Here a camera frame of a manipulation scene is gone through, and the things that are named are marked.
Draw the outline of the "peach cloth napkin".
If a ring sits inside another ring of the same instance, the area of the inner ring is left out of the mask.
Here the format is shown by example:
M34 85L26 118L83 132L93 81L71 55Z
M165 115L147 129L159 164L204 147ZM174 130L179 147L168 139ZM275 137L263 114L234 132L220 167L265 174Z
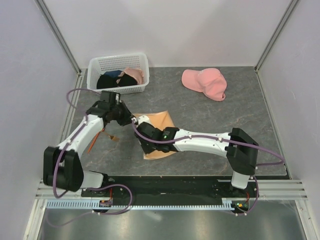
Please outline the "peach cloth napkin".
M162 111L162 112L157 112L157 113L134 113L133 114L136 118L140 117L140 116L147 116L151 122L151 124L160 129L160 130L164 130L166 127L175 127L171 116L169 114L169 112L166 111ZM168 157L170 155L173 155L175 152L174 151L170 151L170 152L162 152L162 151L158 151L158 150L154 150L153 152L149 153L149 154L143 154L143 158L145 160L158 160L158 159L162 159L165 157Z

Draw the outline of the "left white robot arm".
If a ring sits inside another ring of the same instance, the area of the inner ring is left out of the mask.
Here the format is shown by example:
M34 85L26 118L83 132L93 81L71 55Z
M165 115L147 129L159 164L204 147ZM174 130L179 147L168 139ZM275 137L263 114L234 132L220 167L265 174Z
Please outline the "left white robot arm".
M92 188L99 197L109 193L110 185L103 180L103 174L83 170L81 156L108 123L117 121L120 126L126 126L133 117L119 93L105 90L89 109L79 109L79 112L83 114L83 119L76 129L59 145L44 150L43 183L52 187L56 198L63 196L59 190L67 193Z

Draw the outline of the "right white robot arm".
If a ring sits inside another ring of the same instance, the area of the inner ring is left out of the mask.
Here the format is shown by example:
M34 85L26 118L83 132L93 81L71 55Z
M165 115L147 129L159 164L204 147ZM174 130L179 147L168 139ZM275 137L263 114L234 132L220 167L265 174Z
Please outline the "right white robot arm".
M240 128L225 133L192 132L177 127L160 130L148 120L132 124L143 152L200 152L226 158L232 168L229 191L235 197L247 191L255 174L259 144Z

